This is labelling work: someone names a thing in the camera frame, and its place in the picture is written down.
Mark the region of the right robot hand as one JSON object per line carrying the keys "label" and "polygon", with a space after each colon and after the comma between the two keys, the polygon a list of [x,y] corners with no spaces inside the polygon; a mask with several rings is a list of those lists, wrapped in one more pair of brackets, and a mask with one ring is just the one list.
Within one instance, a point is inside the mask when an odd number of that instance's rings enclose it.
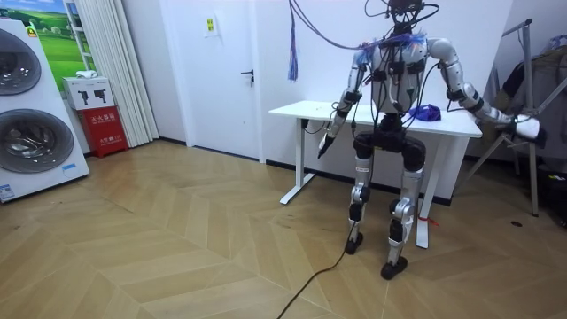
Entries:
{"label": "right robot hand", "polygon": [[539,148],[544,148],[547,142],[547,131],[541,126],[536,118],[519,114],[515,118],[516,135],[535,144]]}

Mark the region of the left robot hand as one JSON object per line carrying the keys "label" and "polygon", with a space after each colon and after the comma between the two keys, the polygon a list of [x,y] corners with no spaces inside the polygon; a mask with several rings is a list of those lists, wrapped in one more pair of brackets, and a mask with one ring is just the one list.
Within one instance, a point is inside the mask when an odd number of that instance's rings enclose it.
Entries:
{"label": "left robot hand", "polygon": [[331,136],[329,133],[325,133],[318,144],[318,154],[317,158],[320,159],[326,151],[330,148],[330,146],[334,143],[336,137]]}

